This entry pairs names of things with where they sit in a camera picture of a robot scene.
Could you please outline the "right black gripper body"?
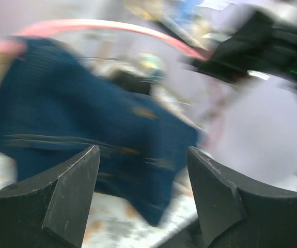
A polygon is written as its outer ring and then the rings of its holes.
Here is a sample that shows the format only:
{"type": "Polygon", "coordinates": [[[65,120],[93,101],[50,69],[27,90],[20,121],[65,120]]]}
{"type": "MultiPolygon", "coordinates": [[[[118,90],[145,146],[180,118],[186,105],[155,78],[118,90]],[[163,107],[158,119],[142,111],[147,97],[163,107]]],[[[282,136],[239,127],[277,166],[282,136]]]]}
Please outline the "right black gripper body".
{"type": "Polygon", "coordinates": [[[256,10],[207,60],[191,58],[197,72],[235,84],[249,71],[297,83],[297,28],[256,10]]]}

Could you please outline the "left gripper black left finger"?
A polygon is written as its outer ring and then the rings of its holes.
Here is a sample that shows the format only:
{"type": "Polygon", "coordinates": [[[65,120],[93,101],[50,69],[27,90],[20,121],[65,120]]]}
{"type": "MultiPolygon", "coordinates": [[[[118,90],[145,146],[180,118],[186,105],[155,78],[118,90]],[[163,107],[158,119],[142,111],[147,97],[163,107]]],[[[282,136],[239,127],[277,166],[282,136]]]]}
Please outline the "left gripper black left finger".
{"type": "Polygon", "coordinates": [[[100,162],[92,146],[0,190],[0,247],[81,247],[100,162]]]}

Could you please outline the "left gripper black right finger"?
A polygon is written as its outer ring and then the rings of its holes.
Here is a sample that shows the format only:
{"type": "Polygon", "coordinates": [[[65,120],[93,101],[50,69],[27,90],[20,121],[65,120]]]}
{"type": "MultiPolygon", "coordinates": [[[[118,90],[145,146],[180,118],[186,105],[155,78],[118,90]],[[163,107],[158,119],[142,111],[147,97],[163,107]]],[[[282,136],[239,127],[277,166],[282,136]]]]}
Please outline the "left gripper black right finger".
{"type": "Polygon", "coordinates": [[[187,164],[198,218],[162,247],[297,247],[297,177],[275,187],[194,147],[187,164]]]}

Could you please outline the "blue denim skirt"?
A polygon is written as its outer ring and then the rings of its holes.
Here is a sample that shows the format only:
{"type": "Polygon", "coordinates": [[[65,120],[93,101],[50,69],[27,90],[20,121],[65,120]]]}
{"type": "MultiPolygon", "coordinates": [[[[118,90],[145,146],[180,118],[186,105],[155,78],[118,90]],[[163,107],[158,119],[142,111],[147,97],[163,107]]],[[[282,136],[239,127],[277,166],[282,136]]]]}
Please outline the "blue denim skirt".
{"type": "Polygon", "coordinates": [[[16,161],[18,179],[97,145],[96,190],[126,199],[158,225],[197,130],[150,96],[89,72],[56,41],[21,41],[26,51],[0,85],[0,152],[16,161]]]}

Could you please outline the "floral tablecloth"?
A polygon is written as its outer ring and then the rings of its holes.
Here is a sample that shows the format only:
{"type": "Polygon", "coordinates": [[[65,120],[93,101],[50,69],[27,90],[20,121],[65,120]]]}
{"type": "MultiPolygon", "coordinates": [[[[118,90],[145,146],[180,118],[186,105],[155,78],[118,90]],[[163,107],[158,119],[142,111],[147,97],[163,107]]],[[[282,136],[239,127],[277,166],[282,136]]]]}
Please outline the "floral tablecloth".
{"type": "MultiPolygon", "coordinates": [[[[0,189],[16,181],[13,161],[0,153],[0,189]]],[[[197,218],[189,175],[174,182],[172,201],[158,227],[147,224],[124,199],[94,193],[83,247],[158,247],[197,218]]]]}

